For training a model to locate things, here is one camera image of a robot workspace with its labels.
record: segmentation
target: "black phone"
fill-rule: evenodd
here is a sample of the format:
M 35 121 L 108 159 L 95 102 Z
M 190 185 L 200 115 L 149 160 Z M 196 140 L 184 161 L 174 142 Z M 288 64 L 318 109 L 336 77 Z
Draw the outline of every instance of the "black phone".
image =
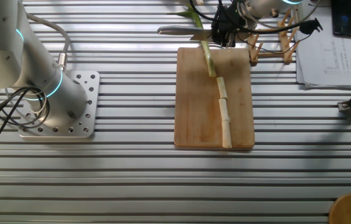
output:
M 351 0 L 332 0 L 334 35 L 351 37 Z

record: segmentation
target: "paper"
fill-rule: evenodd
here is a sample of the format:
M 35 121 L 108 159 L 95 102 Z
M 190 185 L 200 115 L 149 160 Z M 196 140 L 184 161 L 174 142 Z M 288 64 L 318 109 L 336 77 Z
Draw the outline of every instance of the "paper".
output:
M 351 38 L 333 35 L 330 15 L 330 8 L 322 7 L 311 16 L 324 30 L 314 31 L 298 45 L 297 81 L 307 87 L 351 88 Z M 297 39 L 305 36 L 300 33 Z

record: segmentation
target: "metal mounting plate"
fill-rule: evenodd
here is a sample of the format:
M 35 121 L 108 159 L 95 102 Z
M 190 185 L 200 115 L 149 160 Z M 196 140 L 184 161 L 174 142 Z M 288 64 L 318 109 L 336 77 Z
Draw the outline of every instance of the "metal mounting plate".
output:
M 41 138 L 88 138 L 94 132 L 96 106 L 98 101 L 98 92 L 100 86 L 100 74 L 98 72 L 89 71 L 67 71 L 67 76 L 79 82 L 86 90 L 87 100 L 91 104 L 87 104 L 86 110 L 78 120 L 66 126 L 48 127 L 44 124 L 39 128 L 22 129 L 19 128 L 18 133 L 23 138 L 41 139 Z M 28 102 L 24 102 L 22 114 L 33 114 Z M 31 121 L 33 118 L 22 117 L 21 122 Z

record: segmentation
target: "green stalk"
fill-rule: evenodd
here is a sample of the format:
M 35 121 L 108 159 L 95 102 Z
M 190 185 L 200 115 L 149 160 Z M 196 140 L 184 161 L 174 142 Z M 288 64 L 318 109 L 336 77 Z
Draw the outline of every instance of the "green stalk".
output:
M 202 24 L 202 21 L 200 20 L 199 15 L 194 12 L 194 10 L 189 4 L 187 4 L 186 6 L 188 7 L 188 10 L 185 12 L 177 12 L 177 13 L 169 13 L 169 14 L 192 18 L 197 27 L 203 28 L 203 24 Z M 203 40 L 201 41 L 201 43 L 202 43 L 202 48 L 205 52 L 208 75 L 210 77 L 216 77 L 217 74 L 215 73 L 214 61 L 213 61 L 212 53 L 210 51 L 210 47 L 208 46 L 208 42 Z

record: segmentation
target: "bamboo cutting board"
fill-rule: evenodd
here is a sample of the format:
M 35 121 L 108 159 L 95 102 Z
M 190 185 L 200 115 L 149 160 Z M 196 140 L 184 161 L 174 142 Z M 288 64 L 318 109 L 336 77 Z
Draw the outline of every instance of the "bamboo cutting board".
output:
M 227 89 L 233 148 L 255 144 L 249 51 L 212 50 L 218 77 Z M 177 146 L 222 147 L 217 81 L 208 76 L 203 49 L 180 48 L 177 55 L 174 143 Z

